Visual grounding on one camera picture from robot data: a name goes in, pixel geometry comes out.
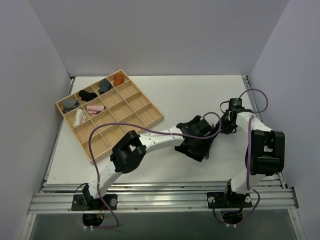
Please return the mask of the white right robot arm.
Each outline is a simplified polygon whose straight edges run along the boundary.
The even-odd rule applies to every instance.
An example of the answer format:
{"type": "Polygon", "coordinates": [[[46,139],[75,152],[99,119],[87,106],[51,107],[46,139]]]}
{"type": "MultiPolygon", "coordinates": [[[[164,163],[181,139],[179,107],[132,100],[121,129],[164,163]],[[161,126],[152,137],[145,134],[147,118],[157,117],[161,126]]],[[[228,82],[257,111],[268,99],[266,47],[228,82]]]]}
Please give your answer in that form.
{"type": "Polygon", "coordinates": [[[244,169],[230,180],[230,189],[222,193],[223,203],[234,206],[240,194],[247,194],[266,177],[280,173],[285,165],[285,134],[275,131],[260,121],[248,109],[232,108],[222,115],[222,133],[233,133],[241,128],[248,136],[244,169]]]}

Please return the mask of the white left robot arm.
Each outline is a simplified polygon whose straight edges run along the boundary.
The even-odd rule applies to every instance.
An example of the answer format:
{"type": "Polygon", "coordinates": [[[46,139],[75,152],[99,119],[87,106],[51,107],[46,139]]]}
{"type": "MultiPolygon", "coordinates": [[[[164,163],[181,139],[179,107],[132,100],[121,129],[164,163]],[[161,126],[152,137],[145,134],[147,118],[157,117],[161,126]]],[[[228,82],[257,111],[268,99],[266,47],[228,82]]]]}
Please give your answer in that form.
{"type": "Polygon", "coordinates": [[[218,122],[212,127],[204,117],[197,115],[193,120],[176,126],[155,131],[141,126],[145,134],[135,130],[127,132],[112,148],[110,162],[103,171],[97,171],[95,181],[83,190],[83,204],[90,210],[100,206],[101,198],[109,187],[123,174],[133,172],[141,164],[146,154],[177,147],[193,159],[203,158],[209,152],[213,139],[221,129],[218,122]]]}

